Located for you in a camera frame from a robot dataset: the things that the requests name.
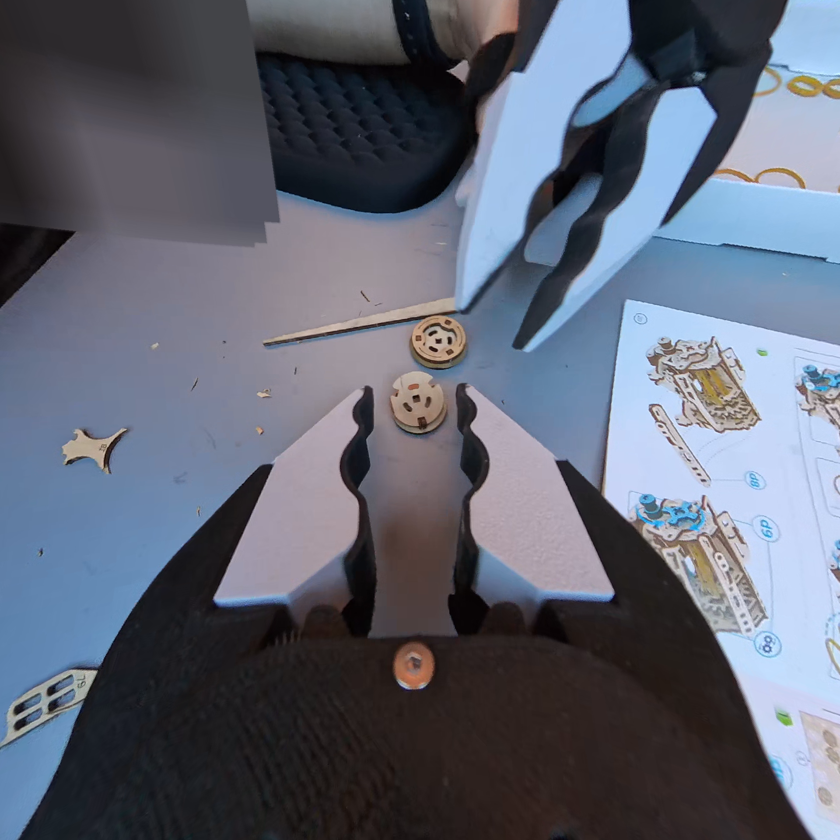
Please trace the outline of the black quilted cushion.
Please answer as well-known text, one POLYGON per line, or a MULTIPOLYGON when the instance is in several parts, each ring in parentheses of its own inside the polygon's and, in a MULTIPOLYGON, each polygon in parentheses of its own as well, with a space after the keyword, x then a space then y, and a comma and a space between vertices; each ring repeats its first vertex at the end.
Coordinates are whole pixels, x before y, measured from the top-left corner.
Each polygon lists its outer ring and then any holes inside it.
POLYGON ((434 200, 475 141, 451 72, 256 55, 276 189, 357 212, 434 200))

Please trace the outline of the group of rubber bands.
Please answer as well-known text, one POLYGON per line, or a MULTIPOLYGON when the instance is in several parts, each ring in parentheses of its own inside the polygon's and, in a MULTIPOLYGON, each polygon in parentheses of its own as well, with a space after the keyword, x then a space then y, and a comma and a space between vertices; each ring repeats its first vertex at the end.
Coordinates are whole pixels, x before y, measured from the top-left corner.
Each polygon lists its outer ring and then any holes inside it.
POLYGON ((764 69, 714 176, 814 193, 839 190, 839 79, 764 69))

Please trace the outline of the slotted wooden scrap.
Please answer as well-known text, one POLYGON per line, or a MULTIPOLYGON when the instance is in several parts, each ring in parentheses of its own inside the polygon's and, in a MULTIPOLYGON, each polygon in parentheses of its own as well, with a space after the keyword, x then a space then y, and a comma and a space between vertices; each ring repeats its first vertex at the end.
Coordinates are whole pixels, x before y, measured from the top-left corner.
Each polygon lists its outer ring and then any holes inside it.
POLYGON ((63 671, 17 697, 6 714, 1 748, 80 705, 97 677, 95 668, 63 671))

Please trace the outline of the star-shaped wooden scrap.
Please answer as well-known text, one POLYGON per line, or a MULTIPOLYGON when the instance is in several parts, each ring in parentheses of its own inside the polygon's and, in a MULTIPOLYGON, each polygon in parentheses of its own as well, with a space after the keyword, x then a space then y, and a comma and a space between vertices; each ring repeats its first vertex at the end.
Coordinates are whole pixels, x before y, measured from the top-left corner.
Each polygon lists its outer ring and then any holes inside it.
POLYGON ((74 437, 61 448, 64 465, 69 466, 80 460, 90 459, 103 473, 110 475, 110 458, 113 448, 128 432, 128 428, 122 427, 109 437, 93 437, 87 430, 76 428, 73 432, 74 437))

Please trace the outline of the black wristband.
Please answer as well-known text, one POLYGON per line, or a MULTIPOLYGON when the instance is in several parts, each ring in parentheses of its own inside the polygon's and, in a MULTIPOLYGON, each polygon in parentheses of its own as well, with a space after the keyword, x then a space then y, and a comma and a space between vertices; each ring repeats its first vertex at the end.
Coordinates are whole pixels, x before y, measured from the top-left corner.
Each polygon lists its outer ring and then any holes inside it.
POLYGON ((392 1, 396 31, 403 52, 416 67, 451 70, 460 59, 447 56, 434 34, 425 1, 392 1))

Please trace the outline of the person's left hand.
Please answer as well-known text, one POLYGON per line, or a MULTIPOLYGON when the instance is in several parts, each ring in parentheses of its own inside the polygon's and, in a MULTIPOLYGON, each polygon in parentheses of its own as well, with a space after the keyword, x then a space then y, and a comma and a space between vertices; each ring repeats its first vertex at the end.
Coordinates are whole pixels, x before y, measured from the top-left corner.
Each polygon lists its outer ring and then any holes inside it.
POLYGON ((452 60, 471 60, 499 35, 518 31, 519 1, 426 1, 438 47, 452 60))

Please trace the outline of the white cardboard box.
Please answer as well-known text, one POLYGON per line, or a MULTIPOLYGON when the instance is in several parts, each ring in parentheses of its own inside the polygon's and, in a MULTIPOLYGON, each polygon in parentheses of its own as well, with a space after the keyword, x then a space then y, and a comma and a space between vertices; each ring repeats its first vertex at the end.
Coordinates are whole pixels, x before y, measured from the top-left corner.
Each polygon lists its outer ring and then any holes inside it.
MULTIPOLYGON (((839 2, 789 2, 772 46, 767 67, 839 79, 839 2)), ((810 256, 837 264, 839 191, 830 194, 730 182, 713 175, 657 236, 810 256)))

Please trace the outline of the instruction booklet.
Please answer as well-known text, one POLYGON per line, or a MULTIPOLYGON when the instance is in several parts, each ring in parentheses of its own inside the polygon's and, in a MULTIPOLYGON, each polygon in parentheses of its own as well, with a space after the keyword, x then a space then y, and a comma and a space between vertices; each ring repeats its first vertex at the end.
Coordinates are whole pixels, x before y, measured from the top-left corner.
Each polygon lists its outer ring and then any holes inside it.
POLYGON ((838 344, 628 301, 603 494, 709 624, 777 780, 838 838, 838 344))

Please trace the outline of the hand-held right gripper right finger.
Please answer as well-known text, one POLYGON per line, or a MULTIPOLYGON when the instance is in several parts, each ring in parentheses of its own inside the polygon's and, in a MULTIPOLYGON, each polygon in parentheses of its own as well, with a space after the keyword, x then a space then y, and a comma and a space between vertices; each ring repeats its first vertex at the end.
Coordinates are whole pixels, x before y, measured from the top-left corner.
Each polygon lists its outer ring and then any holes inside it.
POLYGON ((469 480, 448 598, 456 633, 477 634, 501 603, 532 627, 548 601, 611 601, 613 586, 553 454, 473 385, 458 384, 455 396, 469 480))

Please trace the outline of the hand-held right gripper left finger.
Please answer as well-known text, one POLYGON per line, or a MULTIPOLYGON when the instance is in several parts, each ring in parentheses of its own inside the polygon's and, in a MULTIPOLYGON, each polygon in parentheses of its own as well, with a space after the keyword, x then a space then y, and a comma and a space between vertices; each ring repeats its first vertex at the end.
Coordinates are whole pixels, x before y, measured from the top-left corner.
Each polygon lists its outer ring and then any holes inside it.
POLYGON ((330 606, 352 635, 368 636, 376 567, 361 482, 373 426, 373 391, 364 386, 274 459, 215 606, 280 605, 299 627, 313 607, 330 606))

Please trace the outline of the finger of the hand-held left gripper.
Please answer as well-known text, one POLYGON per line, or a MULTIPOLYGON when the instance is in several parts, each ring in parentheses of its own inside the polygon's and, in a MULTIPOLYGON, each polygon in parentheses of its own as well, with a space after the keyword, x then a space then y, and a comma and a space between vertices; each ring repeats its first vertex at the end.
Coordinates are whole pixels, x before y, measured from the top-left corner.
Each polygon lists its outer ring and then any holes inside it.
POLYGON ((632 43, 626 1, 522 2, 511 62, 489 97, 458 243, 455 306, 467 310, 518 246, 532 199, 560 167, 580 103, 632 43))
POLYGON ((644 92, 622 106, 605 144, 602 182, 542 279, 513 348, 553 335, 646 245, 664 221, 717 119, 696 87, 644 92))

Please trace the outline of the tapered wooden stick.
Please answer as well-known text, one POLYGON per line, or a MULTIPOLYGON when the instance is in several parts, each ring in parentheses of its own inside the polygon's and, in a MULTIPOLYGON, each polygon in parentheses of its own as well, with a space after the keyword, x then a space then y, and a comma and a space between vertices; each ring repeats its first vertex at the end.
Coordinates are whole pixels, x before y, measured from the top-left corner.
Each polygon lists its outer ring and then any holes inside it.
POLYGON ((403 322, 419 322, 428 317, 447 316, 458 312, 459 310, 453 298, 438 299, 405 308, 379 311, 368 316, 359 316, 358 318, 342 322, 281 334, 274 338, 263 339, 262 345, 266 348, 278 347, 288 343, 317 340, 331 335, 376 329, 403 322))

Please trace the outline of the notched wooden disc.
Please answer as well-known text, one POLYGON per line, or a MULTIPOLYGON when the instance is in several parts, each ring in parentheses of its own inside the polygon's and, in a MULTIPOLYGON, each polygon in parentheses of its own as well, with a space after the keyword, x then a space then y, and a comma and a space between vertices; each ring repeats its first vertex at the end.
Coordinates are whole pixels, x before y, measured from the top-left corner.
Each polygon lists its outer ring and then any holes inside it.
POLYGON ((422 371, 401 374, 392 384, 392 411, 397 420, 420 427, 431 426, 445 413, 445 394, 433 376, 422 371))

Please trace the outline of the thick wooden wheel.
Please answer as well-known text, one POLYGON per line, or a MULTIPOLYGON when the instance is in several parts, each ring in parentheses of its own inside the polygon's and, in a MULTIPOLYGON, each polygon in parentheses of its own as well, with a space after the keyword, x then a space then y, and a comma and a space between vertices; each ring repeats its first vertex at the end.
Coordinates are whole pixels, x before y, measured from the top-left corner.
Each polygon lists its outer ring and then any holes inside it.
POLYGON ((450 316, 428 317, 413 329, 410 347, 421 365, 434 370, 448 369, 466 357, 466 331, 450 316))

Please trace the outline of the grey desk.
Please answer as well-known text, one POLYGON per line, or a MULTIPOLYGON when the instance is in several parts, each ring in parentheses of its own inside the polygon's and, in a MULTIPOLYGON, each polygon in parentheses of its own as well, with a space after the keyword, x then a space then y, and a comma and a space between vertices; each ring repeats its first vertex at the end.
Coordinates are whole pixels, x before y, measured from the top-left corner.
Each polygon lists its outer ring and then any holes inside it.
POLYGON ((279 209, 253 248, 75 234, 2 310, 2 738, 24 692, 98 671, 2 749, 2 838, 813 837, 717 636, 602 490, 628 301, 838 344, 838 266, 658 238, 524 353, 541 270, 517 260, 415 437, 389 405, 409 326, 262 340, 450 295, 451 195, 279 209), (456 633, 460 383, 553 454, 611 601, 456 633), (328 605, 215 606, 274 459, 364 386, 368 636, 328 605), (64 465, 76 428, 122 427, 110 475, 64 465))

